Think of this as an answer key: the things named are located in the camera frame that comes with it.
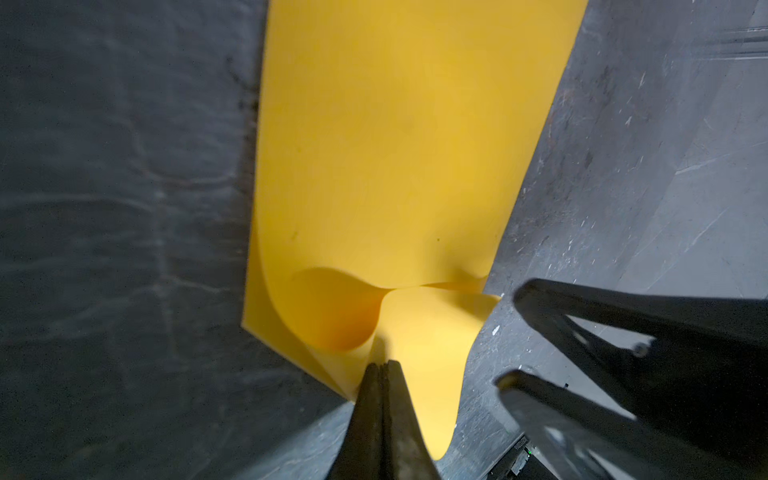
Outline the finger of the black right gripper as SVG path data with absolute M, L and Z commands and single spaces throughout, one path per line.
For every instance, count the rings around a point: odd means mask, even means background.
M 495 380 L 498 397 L 561 479 L 765 479 L 522 370 Z
M 644 420 L 764 420 L 764 299 L 630 294 L 530 279 L 523 320 Z

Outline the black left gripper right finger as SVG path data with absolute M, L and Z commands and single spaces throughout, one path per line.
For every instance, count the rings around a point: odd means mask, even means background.
M 440 479 L 420 427 L 402 366 L 382 367 L 384 479 Z

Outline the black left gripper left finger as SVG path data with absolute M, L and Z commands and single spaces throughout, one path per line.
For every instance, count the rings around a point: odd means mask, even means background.
M 379 479 L 383 459 L 381 367 L 365 370 L 350 422 L 327 479 Z

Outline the yellow square paper sheet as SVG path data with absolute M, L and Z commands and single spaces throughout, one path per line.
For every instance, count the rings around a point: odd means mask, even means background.
M 434 459 L 585 10 L 269 4 L 243 327 L 348 400 L 400 362 Z

